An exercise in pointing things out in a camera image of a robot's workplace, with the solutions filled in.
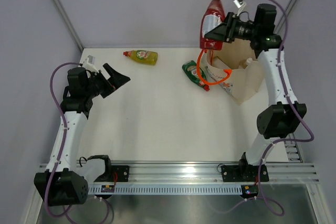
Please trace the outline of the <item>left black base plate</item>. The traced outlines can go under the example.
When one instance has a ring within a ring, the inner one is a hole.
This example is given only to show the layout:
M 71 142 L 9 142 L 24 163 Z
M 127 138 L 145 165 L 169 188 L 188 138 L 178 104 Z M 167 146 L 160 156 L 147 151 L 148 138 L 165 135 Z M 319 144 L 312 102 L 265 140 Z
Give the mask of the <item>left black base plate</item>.
M 129 180 L 129 169 L 128 165 L 111 165 L 99 179 L 101 182 L 126 183 Z

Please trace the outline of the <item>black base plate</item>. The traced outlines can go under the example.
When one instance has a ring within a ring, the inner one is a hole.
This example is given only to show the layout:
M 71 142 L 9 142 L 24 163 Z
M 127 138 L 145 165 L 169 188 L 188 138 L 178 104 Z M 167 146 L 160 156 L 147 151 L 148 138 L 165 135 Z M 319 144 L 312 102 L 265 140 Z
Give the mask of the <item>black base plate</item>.
M 111 165 L 99 179 L 101 182 L 126 183 L 129 180 L 129 169 L 128 165 Z
M 223 182 L 256 182 L 259 166 L 222 165 L 220 169 Z

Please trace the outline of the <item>aluminium frame post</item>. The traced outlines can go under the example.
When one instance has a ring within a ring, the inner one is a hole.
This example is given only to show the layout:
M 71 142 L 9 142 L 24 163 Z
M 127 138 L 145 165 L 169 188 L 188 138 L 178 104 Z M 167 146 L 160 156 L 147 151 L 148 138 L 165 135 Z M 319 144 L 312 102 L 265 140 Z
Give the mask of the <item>aluminium frame post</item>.
M 295 6 L 298 4 L 299 0 L 289 0 L 286 7 L 284 8 L 286 12 L 286 16 L 280 12 L 281 17 L 278 21 L 278 23 L 275 26 L 275 32 L 279 34 L 281 37 L 284 37 L 284 33 L 286 31 L 286 22 L 289 21 L 290 14 L 294 10 Z
M 51 0 L 51 2 L 53 3 L 53 5 L 55 6 L 57 13 L 59 14 L 60 18 L 62 19 L 65 27 L 67 28 L 72 40 L 74 41 L 75 45 L 77 46 L 77 48 L 79 49 L 80 52 L 83 52 L 84 50 L 84 45 L 77 33 L 77 31 L 75 30 L 61 0 Z

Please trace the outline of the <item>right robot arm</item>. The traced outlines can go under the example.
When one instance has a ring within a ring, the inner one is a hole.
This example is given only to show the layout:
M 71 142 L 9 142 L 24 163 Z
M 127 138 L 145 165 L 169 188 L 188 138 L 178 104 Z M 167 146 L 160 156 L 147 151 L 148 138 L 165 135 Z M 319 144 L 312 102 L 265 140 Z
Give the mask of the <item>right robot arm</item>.
M 296 130 L 307 112 L 291 89 L 282 39 L 274 33 L 276 15 L 274 5 L 259 4 L 253 21 L 244 22 L 229 12 L 224 20 L 207 25 L 203 31 L 205 38 L 216 41 L 248 40 L 264 70 L 268 91 L 269 106 L 257 116 L 258 135 L 238 165 L 221 166 L 224 182 L 267 182 L 265 162 L 269 153 Z

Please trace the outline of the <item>amber liquid bottle white cap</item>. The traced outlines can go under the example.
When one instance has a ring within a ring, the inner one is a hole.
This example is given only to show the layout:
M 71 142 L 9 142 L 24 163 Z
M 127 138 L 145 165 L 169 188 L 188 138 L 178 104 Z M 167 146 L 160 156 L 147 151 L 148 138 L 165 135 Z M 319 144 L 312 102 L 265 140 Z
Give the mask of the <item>amber liquid bottle white cap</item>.
M 243 64 L 242 64 L 242 67 L 245 69 L 250 63 L 253 62 L 253 58 L 247 58 Z

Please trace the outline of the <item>green dish soap bottle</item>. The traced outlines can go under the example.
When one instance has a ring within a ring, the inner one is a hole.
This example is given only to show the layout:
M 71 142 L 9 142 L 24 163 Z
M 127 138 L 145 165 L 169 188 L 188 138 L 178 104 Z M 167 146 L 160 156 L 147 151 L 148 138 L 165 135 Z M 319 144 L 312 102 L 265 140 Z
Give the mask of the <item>green dish soap bottle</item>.
M 198 87 L 204 89 L 205 91 L 209 91 L 210 88 L 207 84 L 205 84 L 197 74 L 197 66 L 194 60 L 186 62 L 182 65 L 182 70 L 186 74 L 186 76 Z

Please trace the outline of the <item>right aluminium frame post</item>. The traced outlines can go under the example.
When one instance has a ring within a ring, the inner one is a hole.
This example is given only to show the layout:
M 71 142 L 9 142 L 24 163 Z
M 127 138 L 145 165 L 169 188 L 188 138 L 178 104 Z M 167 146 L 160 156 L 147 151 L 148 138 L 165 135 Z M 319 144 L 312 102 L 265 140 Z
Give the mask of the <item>right aluminium frame post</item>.
M 275 26 L 275 32 L 279 34 L 281 37 L 284 37 L 284 33 L 286 31 L 286 22 L 289 21 L 290 14 L 294 10 L 295 6 L 298 4 L 299 0 L 289 0 L 286 7 L 284 8 L 286 12 L 286 16 L 280 12 L 281 17 L 278 21 L 278 23 Z

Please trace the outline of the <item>left aluminium frame post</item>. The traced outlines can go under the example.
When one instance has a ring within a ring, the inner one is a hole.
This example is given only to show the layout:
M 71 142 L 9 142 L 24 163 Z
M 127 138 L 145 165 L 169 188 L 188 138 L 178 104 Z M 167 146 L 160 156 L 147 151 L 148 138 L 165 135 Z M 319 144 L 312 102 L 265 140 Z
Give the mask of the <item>left aluminium frame post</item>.
M 84 45 L 77 33 L 77 31 L 75 30 L 61 0 L 51 0 L 51 2 L 53 3 L 53 5 L 55 6 L 57 13 L 59 14 L 60 18 L 62 19 L 65 27 L 67 28 L 72 40 L 74 41 L 75 45 L 77 46 L 77 48 L 79 49 L 80 52 L 83 52 L 84 50 Z

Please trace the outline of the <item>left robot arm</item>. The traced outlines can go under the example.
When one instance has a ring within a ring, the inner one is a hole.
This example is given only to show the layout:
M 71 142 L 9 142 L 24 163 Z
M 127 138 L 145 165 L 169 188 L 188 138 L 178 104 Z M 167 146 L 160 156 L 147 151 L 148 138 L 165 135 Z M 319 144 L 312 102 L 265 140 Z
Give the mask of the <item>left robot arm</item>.
M 108 155 L 90 156 L 83 167 L 77 166 L 80 139 L 93 99 L 106 98 L 130 81 L 107 63 L 103 68 L 109 78 L 91 63 L 81 63 L 67 72 L 68 84 L 62 102 L 56 103 L 60 126 L 52 154 L 45 171 L 34 177 L 34 185 L 46 208 L 81 205 L 87 200 L 89 184 L 118 181 L 118 172 Z

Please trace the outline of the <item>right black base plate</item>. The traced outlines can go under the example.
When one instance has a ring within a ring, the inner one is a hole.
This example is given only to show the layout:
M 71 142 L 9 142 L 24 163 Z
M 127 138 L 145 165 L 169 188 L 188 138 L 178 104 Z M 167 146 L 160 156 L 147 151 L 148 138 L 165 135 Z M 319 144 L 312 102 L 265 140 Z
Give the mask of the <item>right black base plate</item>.
M 223 182 L 256 182 L 259 166 L 222 165 L 220 169 Z

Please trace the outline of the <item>red dish soap bottle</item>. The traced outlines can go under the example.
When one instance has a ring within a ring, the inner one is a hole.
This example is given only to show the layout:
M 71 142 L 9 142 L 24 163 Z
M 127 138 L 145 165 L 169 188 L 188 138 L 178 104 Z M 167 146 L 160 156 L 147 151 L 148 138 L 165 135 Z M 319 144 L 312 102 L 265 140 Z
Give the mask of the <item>red dish soap bottle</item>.
M 199 43 L 201 49 L 221 50 L 223 43 L 205 38 L 205 34 L 220 25 L 225 19 L 221 0 L 212 0 L 203 15 Z

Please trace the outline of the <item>yellow dish soap bottle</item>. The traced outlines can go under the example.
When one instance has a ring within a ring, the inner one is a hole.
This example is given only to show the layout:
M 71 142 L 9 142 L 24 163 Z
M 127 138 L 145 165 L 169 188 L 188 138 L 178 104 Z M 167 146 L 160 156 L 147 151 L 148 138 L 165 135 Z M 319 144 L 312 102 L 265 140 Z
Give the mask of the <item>yellow dish soap bottle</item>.
M 153 51 L 147 50 L 131 50 L 131 51 L 124 51 L 123 55 L 132 59 L 133 61 L 145 65 L 156 65 L 158 60 L 159 54 Z

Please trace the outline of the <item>aluminium mounting rail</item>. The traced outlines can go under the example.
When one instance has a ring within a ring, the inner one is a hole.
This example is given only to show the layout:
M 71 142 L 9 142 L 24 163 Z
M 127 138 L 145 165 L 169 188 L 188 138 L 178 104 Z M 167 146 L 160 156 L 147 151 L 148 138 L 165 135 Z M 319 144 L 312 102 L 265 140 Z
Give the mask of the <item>aluminium mounting rail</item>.
M 215 162 L 118 162 L 129 166 L 129 183 L 134 184 L 222 184 L 220 165 Z M 266 164 L 269 184 L 318 184 L 319 176 L 310 163 Z

